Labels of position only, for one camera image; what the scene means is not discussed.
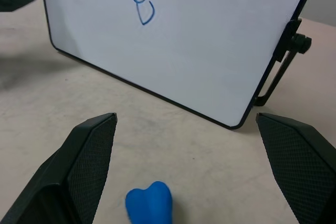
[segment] table surface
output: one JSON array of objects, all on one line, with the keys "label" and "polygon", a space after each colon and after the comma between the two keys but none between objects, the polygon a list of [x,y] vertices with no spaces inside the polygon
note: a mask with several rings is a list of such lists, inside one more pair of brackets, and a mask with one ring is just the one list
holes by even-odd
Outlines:
[{"label": "table surface", "polygon": [[336,28],[304,20],[300,32],[313,38],[312,48],[296,57],[266,106],[229,131],[59,54],[42,0],[0,16],[0,218],[74,126],[117,112],[94,223],[129,223],[126,193],[155,180],[172,191],[175,224],[297,223],[255,116],[309,123],[336,145]]}]

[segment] textured gripper pad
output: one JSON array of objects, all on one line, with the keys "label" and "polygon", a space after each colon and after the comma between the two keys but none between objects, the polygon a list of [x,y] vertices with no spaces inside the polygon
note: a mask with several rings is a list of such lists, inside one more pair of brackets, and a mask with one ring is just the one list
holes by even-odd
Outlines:
[{"label": "textured gripper pad", "polygon": [[91,224],[104,189],[114,137],[114,120],[90,134],[68,178],[68,190],[82,224]]},{"label": "textured gripper pad", "polygon": [[[300,224],[320,223],[328,200],[334,197],[335,171],[309,144],[309,139],[290,124],[296,121],[286,125],[284,118],[281,123],[276,118],[263,115],[257,118],[275,180]],[[302,125],[301,130],[313,129]]]}]

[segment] whiteboard frame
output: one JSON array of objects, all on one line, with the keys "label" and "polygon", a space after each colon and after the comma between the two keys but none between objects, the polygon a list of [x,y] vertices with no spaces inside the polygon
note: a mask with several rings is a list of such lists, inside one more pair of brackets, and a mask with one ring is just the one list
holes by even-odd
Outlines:
[{"label": "whiteboard frame", "polygon": [[[160,94],[158,94],[158,93],[155,93],[155,92],[153,92],[153,91],[151,91],[151,90],[149,90],[149,89],[147,89],[147,88],[144,88],[144,87],[142,87],[142,86],[140,86],[140,85],[138,85],[138,84],[136,84],[136,83],[134,83],[134,82],[131,82],[131,81],[129,81],[129,80],[126,80],[126,79],[122,78],[121,76],[117,76],[117,75],[115,75],[115,74],[113,74],[113,73],[111,73],[111,72],[108,72],[108,71],[106,71],[106,70],[104,70],[104,69],[102,69],[102,68],[100,68],[100,67],[98,67],[98,66],[96,66],[96,65],[93,65],[93,64],[91,64],[91,63],[89,63],[89,62],[87,62],[87,61],[85,61],[85,60],[83,60],[83,59],[80,59],[80,58],[78,58],[78,57],[75,56],[75,55],[72,55],[72,54],[70,54],[70,53],[67,53],[67,52],[65,52],[65,51],[63,51],[63,50],[57,48],[57,47],[55,46],[55,44],[53,43],[53,40],[52,40],[52,38],[51,38],[51,29],[50,29],[50,24],[49,24],[49,18],[48,18],[48,10],[47,10],[47,5],[46,5],[46,0],[43,0],[43,2],[44,2],[44,8],[45,8],[45,13],[46,13],[46,18],[47,18],[47,25],[48,25],[48,32],[49,32],[50,43],[52,44],[52,46],[53,46],[57,51],[59,51],[59,52],[62,53],[63,55],[65,55],[65,56],[67,56],[67,57],[69,57],[69,58],[71,58],[71,59],[73,59],[73,60],[76,60],[76,61],[78,61],[78,62],[84,63],[84,64],[86,64],[86,65],[88,65],[88,66],[90,66],[90,67],[92,67],[92,68],[94,68],[94,69],[96,69],[96,70],[99,70],[99,71],[101,71],[101,72],[103,72],[103,73],[105,73],[105,74],[108,74],[108,75],[111,76],[111,77],[114,77],[114,78],[116,78],[116,79],[118,79],[118,80],[120,80],[120,81],[122,81],[122,82],[124,82],[124,83],[127,83],[127,84],[129,84],[129,85],[131,85],[131,86],[133,86],[133,87],[135,87],[135,88],[138,88],[138,89],[140,89],[140,90],[142,90],[142,91],[144,91],[144,92],[146,92],[146,93],[148,93],[148,94],[151,94],[151,95],[153,95],[153,96],[155,96],[155,97],[157,97],[157,98],[160,98],[160,99],[162,99],[162,100],[164,100],[164,101],[166,101],[166,102],[169,102],[169,103],[171,103],[171,104],[173,104],[173,105],[175,105],[175,106],[177,106],[177,107],[180,107],[180,108],[182,108],[182,109],[184,109],[184,110],[186,110],[186,111],[189,111],[189,112],[191,112],[191,113],[193,113],[193,114],[195,114],[195,115],[198,115],[198,116],[200,116],[200,117],[202,117],[202,118],[204,118],[204,119],[207,119],[207,120],[210,121],[210,122],[213,122],[213,123],[215,123],[215,124],[217,124],[217,125],[219,125],[219,126],[222,126],[222,127],[224,127],[224,128],[227,128],[227,129],[229,129],[229,130],[236,130],[236,129],[238,129],[238,128],[240,128],[240,127],[243,126],[243,124],[245,123],[245,121],[246,121],[246,119],[247,119],[247,116],[249,115],[249,113],[250,113],[252,107],[254,106],[254,103],[255,103],[256,98],[259,96],[259,94],[260,94],[260,92],[261,92],[261,89],[263,88],[263,86],[264,86],[264,84],[265,84],[265,82],[266,82],[266,80],[267,80],[267,78],[268,78],[268,76],[269,76],[269,74],[270,74],[270,72],[271,72],[271,70],[272,70],[274,64],[275,64],[275,62],[277,61],[277,58],[279,57],[279,55],[276,54],[276,52],[273,53],[273,56],[272,56],[272,58],[271,58],[271,60],[270,60],[270,62],[269,62],[269,64],[268,64],[268,66],[267,66],[267,68],[266,68],[266,70],[265,70],[265,72],[264,72],[264,74],[263,74],[263,76],[262,76],[262,78],[261,78],[261,80],[260,80],[258,86],[257,86],[257,89],[256,89],[256,91],[254,92],[254,94],[253,94],[253,96],[252,96],[252,98],[251,98],[251,100],[250,100],[250,102],[249,102],[249,104],[248,104],[248,106],[247,106],[247,108],[246,108],[246,110],[245,110],[245,112],[244,112],[244,114],[243,114],[243,116],[242,116],[240,122],[239,122],[237,125],[235,125],[235,126],[228,126],[228,125],[226,125],[226,124],[224,124],[224,123],[222,123],[222,122],[219,122],[219,121],[217,121],[217,120],[215,120],[215,119],[213,119],[213,118],[210,118],[210,117],[207,116],[207,115],[204,115],[204,114],[202,114],[202,113],[200,113],[200,112],[198,112],[198,111],[195,111],[195,110],[193,110],[193,109],[191,109],[191,108],[189,108],[189,107],[187,107],[187,106],[185,106],[185,105],[183,105],[183,104],[180,104],[180,103],[178,103],[178,102],[175,102],[175,101],[173,101],[173,100],[171,100],[171,99],[169,99],[169,98],[167,98],[167,97],[165,97],[165,96],[163,96],[163,95],[160,95]],[[305,6],[306,2],[307,2],[307,0],[300,0],[298,6],[296,7],[296,9],[295,9],[295,11],[294,11],[294,13],[293,13],[293,15],[292,15],[291,20],[295,20],[295,19],[298,19],[298,18],[299,18],[299,15],[300,15],[300,13],[302,12],[303,7]]]}]

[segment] blue object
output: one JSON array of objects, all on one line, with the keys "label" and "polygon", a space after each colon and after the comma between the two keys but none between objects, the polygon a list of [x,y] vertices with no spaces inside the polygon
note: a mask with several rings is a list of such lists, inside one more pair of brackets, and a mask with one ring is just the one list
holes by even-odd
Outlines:
[{"label": "blue object", "polygon": [[125,205],[132,224],[172,224],[173,199],[163,182],[129,191]]},{"label": "blue object", "polygon": [[139,4],[142,4],[143,2],[145,2],[146,0],[133,0],[135,3],[136,3],[136,11],[138,12],[138,16],[139,16],[139,19],[140,19],[140,22],[141,24],[144,26],[144,25],[147,25],[151,20],[152,18],[154,17],[155,15],[155,8],[154,8],[154,5],[151,1],[149,1],[149,4],[151,5],[152,7],[152,15],[149,17],[149,19],[147,21],[143,21],[142,20],[142,17],[141,17],[141,14],[140,14],[140,9],[139,9]]}]

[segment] white wall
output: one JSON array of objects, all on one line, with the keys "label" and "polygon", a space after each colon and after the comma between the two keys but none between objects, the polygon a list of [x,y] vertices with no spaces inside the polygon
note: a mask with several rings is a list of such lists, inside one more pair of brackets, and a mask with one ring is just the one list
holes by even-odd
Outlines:
[{"label": "white wall", "polygon": [[308,0],[301,16],[336,26],[336,0]]}]

